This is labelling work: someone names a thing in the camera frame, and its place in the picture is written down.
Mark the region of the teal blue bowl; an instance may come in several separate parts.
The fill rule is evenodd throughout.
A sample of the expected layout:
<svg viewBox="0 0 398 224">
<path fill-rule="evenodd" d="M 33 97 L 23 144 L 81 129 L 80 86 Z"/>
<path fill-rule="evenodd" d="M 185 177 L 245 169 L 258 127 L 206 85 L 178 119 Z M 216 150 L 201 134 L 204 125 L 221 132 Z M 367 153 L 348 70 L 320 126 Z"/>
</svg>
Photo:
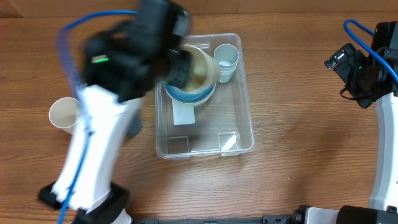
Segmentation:
<svg viewBox="0 0 398 224">
<path fill-rule="evenodd" d="M 169 94 L 169 96 L 176 101 L 182 103 L 197 103 L 209 96 L 210 93 L 215 89 L 215 87 L 216 85 L 213 85 L 198 93 L 186 93 L 174 86 L 165 85 L 165 90 Z"/>
</svg>

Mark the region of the tall cream cup back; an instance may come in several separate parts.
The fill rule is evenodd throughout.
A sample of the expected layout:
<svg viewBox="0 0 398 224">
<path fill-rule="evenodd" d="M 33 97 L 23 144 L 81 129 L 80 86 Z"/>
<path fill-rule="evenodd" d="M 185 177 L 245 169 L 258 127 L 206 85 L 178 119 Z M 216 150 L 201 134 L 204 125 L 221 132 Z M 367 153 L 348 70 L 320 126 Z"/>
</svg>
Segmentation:
<svg viewBox="0 0 398 224">
<path fill-rule="evenodd" d="M 190 52 L 192 60 L 190 62 L 188 83 L 180 90 L 185 93 L 196 94 L 219 82 L 221 76 L 220 67 L 213 57 L 202 49 L 189 44 L 182 45 L 182 50 Z"/>
</svg>

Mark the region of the cream bowl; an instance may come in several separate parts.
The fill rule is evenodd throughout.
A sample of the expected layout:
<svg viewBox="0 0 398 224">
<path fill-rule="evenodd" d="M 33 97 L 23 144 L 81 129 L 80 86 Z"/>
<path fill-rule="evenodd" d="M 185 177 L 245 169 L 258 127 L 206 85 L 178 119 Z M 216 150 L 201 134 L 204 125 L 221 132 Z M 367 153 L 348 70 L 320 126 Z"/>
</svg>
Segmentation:
<svg viewBox="0 0 398 224">
<path fill-rule="evenodd" d="M 166 91 L 166 94 L 167 94 L 173 101 L 175 101 L 175 102 L 177 102 L 177 103 L 180 103 L 181 105 L 196 107 L 196 106 L 200 106 L 200 105 L 203 105 L 204 103 L 206 103 L 206 102 L 209 100 L 209 98 L 212 96 L 212 94 L 214 93 L 214 91 L 215 91 L 215 90 L 212 90 L 212 92 L 210 92 L 209 94 L 207 94 L 207 95 L 204 97 L 204 99 L 202 99 L 202 100 L 200 100 L 200 101 L 197 101 L 197 102 L 194 102 L 194 103 L 184 103 L 184 102 L 182 102 L 182 101 L 178 101 L 178 100 L 176 100 L 175 98 L 173 98 L 173 97 L 169 94 L 168 91 Z"/>
</svg>

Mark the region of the small mint green cup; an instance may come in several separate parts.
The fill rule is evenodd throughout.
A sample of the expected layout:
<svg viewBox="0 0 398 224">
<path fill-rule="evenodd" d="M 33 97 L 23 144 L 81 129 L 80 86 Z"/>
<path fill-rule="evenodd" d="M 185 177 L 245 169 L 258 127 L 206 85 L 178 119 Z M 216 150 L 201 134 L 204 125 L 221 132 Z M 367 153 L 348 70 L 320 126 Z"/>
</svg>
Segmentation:
<svg viewBox="0 0 398 224">
<path fill-rule="evenodd" d="M 226 82 L 228 82 L 228 81 L 231 79 L 232 76 L 233 76 L 232 73 L 229 73 L 229 74 L 221 74 L 221 75 L 220 75 L 220 80 L 219 80 L 219 82 L 220 82 L 220 83 L 226 83 Z"/>
</svg>

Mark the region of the small grey cup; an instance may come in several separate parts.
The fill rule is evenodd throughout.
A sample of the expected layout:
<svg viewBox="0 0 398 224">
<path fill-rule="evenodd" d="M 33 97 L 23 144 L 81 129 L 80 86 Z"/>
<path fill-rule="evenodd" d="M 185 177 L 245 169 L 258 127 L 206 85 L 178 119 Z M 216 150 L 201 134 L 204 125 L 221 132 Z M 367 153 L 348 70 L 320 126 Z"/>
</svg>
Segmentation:
<svg viewBox="0 0 398 224">
<path fill-rule="evenodd" d="M 221 44 L 214 51 L 214 58 L 220 67 L 229 68 L 238 63 L 239 51 L 231 44 Z"/>
</svg>

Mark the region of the small light blue cup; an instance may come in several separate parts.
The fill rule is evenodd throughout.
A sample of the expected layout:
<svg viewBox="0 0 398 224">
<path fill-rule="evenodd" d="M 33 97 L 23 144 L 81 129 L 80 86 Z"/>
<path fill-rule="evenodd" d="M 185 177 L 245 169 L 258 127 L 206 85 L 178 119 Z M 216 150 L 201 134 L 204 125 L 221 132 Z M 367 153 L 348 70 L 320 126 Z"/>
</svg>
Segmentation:
<svg viewBox="0 0 398 224">
<path fill-rule="evenodd" d="M 237 67 L 237 62 L 236 63 L 230 63 L 229 61 L 220 61 L 219 62 L 219 66 L 220 66 L 220 70 L 222 72 L 230 72 L 230 71 L 235 71 L 236 67 Z"/>
</svg>

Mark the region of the small pink cup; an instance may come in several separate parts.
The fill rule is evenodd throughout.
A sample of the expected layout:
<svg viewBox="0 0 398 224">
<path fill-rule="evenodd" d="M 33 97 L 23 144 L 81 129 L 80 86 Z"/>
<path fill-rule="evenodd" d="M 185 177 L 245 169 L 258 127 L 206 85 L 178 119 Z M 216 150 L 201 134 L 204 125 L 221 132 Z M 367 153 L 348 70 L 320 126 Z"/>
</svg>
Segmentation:
<svg viewBox="0 0 398 224">
<path fill-rule="evenodd" d="M 234 68 L 220 68 L 220 74 L 221 76 L 231 76 L 236 70 L 236 67 Z"/>
</svg>

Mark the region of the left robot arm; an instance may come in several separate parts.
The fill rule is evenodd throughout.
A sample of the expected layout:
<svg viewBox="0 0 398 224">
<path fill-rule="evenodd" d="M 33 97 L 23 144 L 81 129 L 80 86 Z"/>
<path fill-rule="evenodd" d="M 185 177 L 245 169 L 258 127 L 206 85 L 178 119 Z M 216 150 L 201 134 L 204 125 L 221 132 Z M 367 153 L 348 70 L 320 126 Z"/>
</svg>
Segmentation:
<svg viewBox="0 0 398 224">
<path fill-rule="evenodd" d="M 78 70 L 68 35 L 96 17 L 126 16 L 114 27 L 91 36 Z M 129 192 L 112 183 L 119 149 L 141 130 L 139 110 L 156 84 L 187 85 L 192 57 L 180 44 L 190 30 L 190 15 L 172 1 L 142 1 L 138 11 L 95 12 L 66 25 L 56 45 L 70 88 L 81 105 L 67 158 L 58 180 L 39 199 L 59 210 L 76 211 L 75 223 L 131 223 Z"/>
</svg>

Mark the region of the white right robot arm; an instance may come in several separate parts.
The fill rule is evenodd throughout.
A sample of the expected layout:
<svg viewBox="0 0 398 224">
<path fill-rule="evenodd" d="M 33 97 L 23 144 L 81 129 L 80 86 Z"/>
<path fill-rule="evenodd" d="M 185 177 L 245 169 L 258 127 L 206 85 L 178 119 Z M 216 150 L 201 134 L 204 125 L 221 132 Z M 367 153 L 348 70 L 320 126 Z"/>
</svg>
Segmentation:
<svg viewBox="0 0 398 224">
<path fill-rule="evenodd" d="M 348 19 L 343 27 L 369 55 L 347 43 L 325 66 L 344 81 L 340 92 L 349 92 L 350 100 L 364 109 L 376 105 L 377 167 L 368 207 L 302 205 L 284 223 L 397 223 L 397 22 L 380 22 L 370 30 Z"/>
</svg>

